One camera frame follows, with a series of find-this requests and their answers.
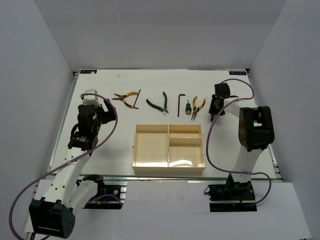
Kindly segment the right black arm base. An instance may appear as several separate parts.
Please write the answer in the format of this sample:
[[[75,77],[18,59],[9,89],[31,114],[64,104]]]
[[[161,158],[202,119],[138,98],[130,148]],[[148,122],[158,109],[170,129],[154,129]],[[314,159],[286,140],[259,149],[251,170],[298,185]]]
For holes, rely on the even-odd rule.
[[[256,212],[257,204],[252,183],[210,184],[203,191],[209,196],[212,213]]]

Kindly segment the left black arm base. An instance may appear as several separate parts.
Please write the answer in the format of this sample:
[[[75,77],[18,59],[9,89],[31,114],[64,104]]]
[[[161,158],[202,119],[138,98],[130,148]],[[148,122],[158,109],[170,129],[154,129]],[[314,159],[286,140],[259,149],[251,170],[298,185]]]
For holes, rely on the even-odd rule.
[[[120,210],[126,198],[127,184],[121,181],[105,181],[101,176],[97,193],[92,196],[83,209]]]

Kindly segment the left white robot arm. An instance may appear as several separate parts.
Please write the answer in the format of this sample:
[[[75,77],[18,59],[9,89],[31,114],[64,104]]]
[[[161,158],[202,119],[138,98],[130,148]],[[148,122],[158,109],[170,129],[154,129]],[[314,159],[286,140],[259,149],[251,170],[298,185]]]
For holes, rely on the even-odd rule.
[[[78,180],[82,169],[99,145],[102,125],[117,120],[116,109],[109,99],[100,104],[97,97],[82,99],[77,107],[77,124],[71,130],[63,167],[39,200],[32,200],[29,215],[36,234],[67,239],[75,226],[76,212],[91,198],[105,196],[106,187],[100,175],[86,175]]]

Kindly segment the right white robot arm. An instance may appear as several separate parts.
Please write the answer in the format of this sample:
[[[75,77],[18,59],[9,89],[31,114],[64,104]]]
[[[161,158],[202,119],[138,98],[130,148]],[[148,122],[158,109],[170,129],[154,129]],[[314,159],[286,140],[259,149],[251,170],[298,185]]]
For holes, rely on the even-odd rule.
[[[231,170],[216,167],[227,173],[225,184],[209,186],[212,201],[243,202],[246,195],[253,192],[251,178],[254,167],[263,151],[274,142],[275,132],[271,109],[268,106],[242,106],[242,98],[231,95],[227,82],[215,84],[209,113],[212,125],[218,118],[230,113],[238,118],[238,140],[240,150]]]

